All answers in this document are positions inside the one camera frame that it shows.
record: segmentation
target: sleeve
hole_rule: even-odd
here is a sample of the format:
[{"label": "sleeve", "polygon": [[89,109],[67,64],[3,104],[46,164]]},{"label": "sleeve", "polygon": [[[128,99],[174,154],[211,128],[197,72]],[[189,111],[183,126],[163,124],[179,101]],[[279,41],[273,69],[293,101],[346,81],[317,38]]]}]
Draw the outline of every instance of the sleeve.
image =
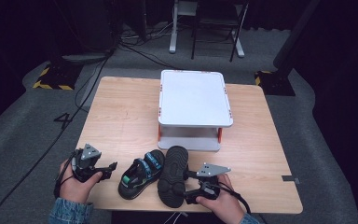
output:
[{"label": "sleeve", "polygon": [[90,223],[92,203],[73,203],[63,198],[57,198],[48,217],[49,224],[86,224]]},{"label": "sleeve", "polygon": [[254,217],[252,217],[249,214],[245,214],[245,216],[242,218],[240,224],[258,224],[259,222],[257,221],[257,219],[255,219]]}]

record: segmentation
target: black chair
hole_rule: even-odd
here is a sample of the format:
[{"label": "black chair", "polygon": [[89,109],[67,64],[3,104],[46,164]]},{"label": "black chair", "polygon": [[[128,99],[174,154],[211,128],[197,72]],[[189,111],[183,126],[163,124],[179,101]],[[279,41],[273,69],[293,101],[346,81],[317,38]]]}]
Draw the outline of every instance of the black chair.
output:
[{"label": "black chair", "polygon": [[[237,13],[236,5],[241,5],[240,13]],[[207,42],[232,44],[233,47],[229,60],[232,62],[247,5],[248,0],[199,0],[193,25],[193,49],[191,52],[191,59],[194,59],[196,42]],[[199,29],[226,30],[229,31],[229,33],[223,41],[198,40],[197,31]]]}]

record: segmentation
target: hand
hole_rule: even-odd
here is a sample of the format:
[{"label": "hand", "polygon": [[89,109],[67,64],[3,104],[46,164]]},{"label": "hand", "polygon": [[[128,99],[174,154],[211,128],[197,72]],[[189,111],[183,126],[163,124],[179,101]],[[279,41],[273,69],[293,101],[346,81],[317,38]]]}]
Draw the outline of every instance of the hand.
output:
[{"label": "hand", "polygon": [[[219,182],[226,184],[233,190],[228,175],[219,175],[217,178]],[[227,224],[238,224],[245,215],[238,199],[224,190],[220,190],[220,194],[216,200],[209,200],[199,196],[197,197],[196,202],[211,209],[222,221]]]},{"label": "hand", "polygon": [[[65,163],[66,161],[61,164],[60,172],[62,172]],[[63,174],[62,181],[68,177],[70,178],[62,183],[60,188],[60,197],[74,203],[86,203],[91,189],[100,180],[103,173],[96,173],[84,183],[75,179],[73,175],[72,166],[69,165]]]}]

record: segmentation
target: sandal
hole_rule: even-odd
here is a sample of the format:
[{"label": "sandal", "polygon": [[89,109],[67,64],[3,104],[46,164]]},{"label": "sandal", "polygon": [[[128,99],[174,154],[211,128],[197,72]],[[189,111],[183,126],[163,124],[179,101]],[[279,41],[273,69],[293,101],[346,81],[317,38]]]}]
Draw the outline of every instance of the sandal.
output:
[{"label": "sandal", "polygon": [[178,208],[184,200],[188,152],[184,147],[170,147],[164,169],[158,181],[158,196],[171,208]]},{"label": "sandal", "polygon": [[164,154],[158,149],[147,152],[143,160],[135,159],[121,177],[118,194],[127,200],[138,197],[148,185],[158,180],[164,161]]}]

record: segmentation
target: wooden table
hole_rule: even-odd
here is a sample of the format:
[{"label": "wooden table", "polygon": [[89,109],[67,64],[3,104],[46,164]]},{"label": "wooden table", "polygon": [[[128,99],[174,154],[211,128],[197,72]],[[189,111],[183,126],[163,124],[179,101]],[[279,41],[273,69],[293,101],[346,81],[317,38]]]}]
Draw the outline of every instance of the wooden table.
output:
[{"label": "wooden table", "polygon": [[[122,199],[117,186],[133,160],[157,148],[159,79],[103,77],[91,105],[77,147],[90,143],[102,152],[96,167],[117,161],[109,180],[98,183],[89,201],[96,208],[138,211],[207,212],[199,204],[166,206],[158,197],[157,182],[131,201]],[[234,124],[223,131],[218,152],[189,152],[189,169],[204,162],[227,166],[234,189],[255,213],[298,214],[302,204],[263,91],[257,86],[227,84]],[[198,189],[195,179],[186,189]]]}]

